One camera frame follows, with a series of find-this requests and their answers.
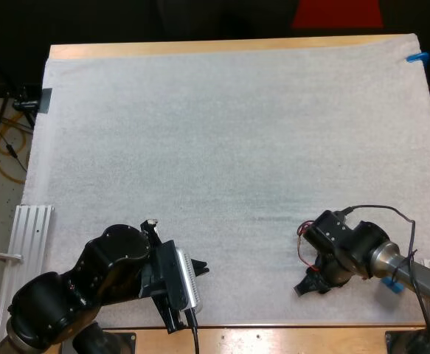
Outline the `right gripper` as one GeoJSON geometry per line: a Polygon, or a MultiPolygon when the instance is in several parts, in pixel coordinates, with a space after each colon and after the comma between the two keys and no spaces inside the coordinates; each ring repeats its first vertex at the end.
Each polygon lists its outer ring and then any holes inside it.
{"type": "Polygon", "coordinates": [[[308,273],[294,287],[297,296],[303,296],[310,292],[325,294],[333,288],[340,288],[348,283],[352,273],[345,269],[332,255],[318,254],[315,263],[315,271],[308,273]]]}

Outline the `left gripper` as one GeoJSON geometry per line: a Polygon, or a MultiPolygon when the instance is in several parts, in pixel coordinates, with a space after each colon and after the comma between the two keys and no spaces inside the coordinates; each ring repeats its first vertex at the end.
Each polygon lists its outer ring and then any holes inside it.
{"type": "MultiPolygon", "coordinates": [[[[140,273],[139,297],[153,300],[167,332],[174,333],[186,327],[181,320],[181,313],[192,304],[189,285],[175,243],[172,240],[161,242],[156,226],[155,219],[141,224],[150,248],[148,261],[140,273]]],[[[196,277],[207,274],[207,262],[193,260],[193,271],[196,277]]]]}

